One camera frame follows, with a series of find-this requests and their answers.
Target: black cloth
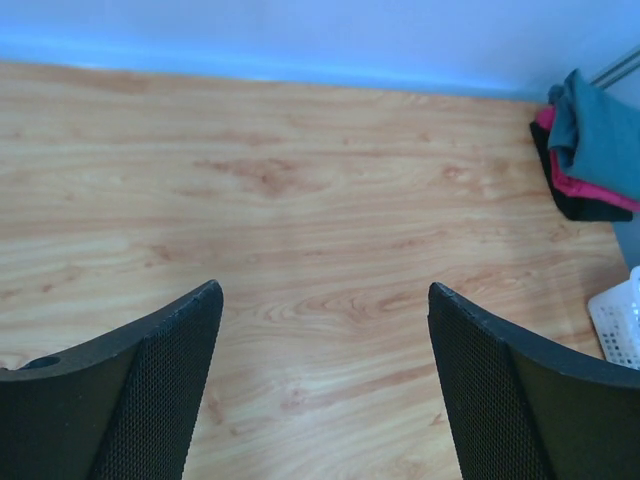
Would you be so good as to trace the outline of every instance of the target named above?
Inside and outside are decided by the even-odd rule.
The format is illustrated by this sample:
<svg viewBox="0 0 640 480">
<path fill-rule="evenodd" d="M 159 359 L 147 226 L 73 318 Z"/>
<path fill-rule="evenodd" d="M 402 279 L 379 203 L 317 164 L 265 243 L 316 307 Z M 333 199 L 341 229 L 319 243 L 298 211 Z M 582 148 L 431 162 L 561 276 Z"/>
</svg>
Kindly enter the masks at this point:
<svg viewBox="0 0 640 480">
<path fill-rule="evenodd" d="M 549 158 L 549 150 L 547 150 L 549 132 L 536 122 L 532 122 L 529 127 L 531 128 L 531 136 L 536 144 L 540 163 L 544 170 L 544 176 L 547 178 L 547 184 L 549 185 L 549 190 L 551 190 L 553 201 L 558 207 L 558 210 L 560 210 L 565 217 L 569 220 L 579 222 L 631 221 L 633 213 L 628 210 L 614 205 L 609 205 L 608 203 L 600 200 L 568 197 L 564 193 L 556 190 L 553 186 L 553 181 L 551 180 L 551 159 Z"/>
</svg>

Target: ribbed black surface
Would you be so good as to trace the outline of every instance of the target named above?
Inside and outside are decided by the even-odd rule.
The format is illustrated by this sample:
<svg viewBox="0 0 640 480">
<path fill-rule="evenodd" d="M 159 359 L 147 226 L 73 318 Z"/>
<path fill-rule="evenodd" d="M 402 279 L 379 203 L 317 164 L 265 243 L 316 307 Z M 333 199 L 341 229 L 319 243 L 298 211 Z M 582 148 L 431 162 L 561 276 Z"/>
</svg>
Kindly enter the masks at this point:
<svg viewBox="0 0 640 480">
<path fill-rule="evenodd" d="M 429 331 L 462 475 L 550 479 L 509 348 L 483 320 L 451 290 L 431 286 Z"/>
<path fill-rule="evenodd" d="M 141 342 L 90 478 L 182 477 L 221 307 L 201 294 Z"/>
</svg>

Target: wooden table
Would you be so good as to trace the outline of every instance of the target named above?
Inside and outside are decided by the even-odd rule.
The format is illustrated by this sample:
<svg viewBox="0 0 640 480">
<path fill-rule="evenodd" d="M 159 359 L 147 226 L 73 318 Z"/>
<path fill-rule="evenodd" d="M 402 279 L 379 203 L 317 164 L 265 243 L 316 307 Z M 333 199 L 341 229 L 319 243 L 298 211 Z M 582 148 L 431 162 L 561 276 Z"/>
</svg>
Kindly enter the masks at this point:
<svg viewBox="0 0 640 480">
<path fill-rule="evenodd" d="M 184 478 L 453 479 L 441 281 L 600 355 L 627 270 L 556 211 L 536 106 L 0 65 L 0 366 L 209 278 L 223 325 Z"/>
</svg>

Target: white basket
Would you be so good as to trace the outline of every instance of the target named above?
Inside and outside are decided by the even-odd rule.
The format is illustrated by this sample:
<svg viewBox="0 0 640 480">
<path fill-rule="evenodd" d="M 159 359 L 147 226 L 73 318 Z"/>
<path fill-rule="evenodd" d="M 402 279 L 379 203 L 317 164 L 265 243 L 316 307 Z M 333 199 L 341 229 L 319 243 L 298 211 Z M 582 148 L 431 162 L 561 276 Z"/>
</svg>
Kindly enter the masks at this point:
<svg viewBox="0 0 640 480">
<path fill-rule="evenodd" d="M 631 271 L 629 280 L 596 295 L 587 306 L 605 358 L 640 370 L 640 267 Z"/>
</svg>

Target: folded cloth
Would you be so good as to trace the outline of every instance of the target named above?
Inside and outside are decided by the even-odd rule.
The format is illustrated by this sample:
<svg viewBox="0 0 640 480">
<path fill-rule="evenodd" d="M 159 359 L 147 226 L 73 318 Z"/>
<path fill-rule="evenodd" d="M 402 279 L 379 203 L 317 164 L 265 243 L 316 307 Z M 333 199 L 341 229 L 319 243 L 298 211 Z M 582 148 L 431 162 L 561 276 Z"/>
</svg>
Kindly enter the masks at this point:
<svg viewBox="0 0 640 480">
<path fill-rule="evenodd" d="M 551 130 L 555 119 L 556 111 L 554 107 L 547 107 L 540 111 L 536 117 L 536 122 L 545 130 Z M 602 200 L 616 207 L 631 210 L 632 212 L 640 212 L 640 202 L 631 200 L 616 192 L 607 190 L 606 188 L 592 185 L 577 178 L 571 178 L 564 174 L 558 165 L 558 156 L 555 150 L 549 152 L 551 159 L 551 179 L 553 186 L 569 197 L 593 198 L 594 200 Z"/>
<path fill-rule="evenodd" d="M 640 201 L 640 111 L 589 85 L 578 70 L 555 107 L 548 148 L 562 171 Z"/>
<path fill-rule="evenodd" d="M 549 141 L 549 132 L 532 122 L 529 125 L 533 141 L 538 150 L 540 163 L 544 170 L 544 176 L 547 179 L 549 190 L 553 196 L 558 210 L 560 210 L 569 220 L 583 222 L 629 222 L 633 218 L 633 214 L 614 205 L 601 202 L 600 200 L 592 200 L 589 198 L 572 198 L 560 192 L 553 186 L 551 179 L 551 160 L 549 158 L 549 150 L 547 150 L 547 142 Z"/>
</svg>

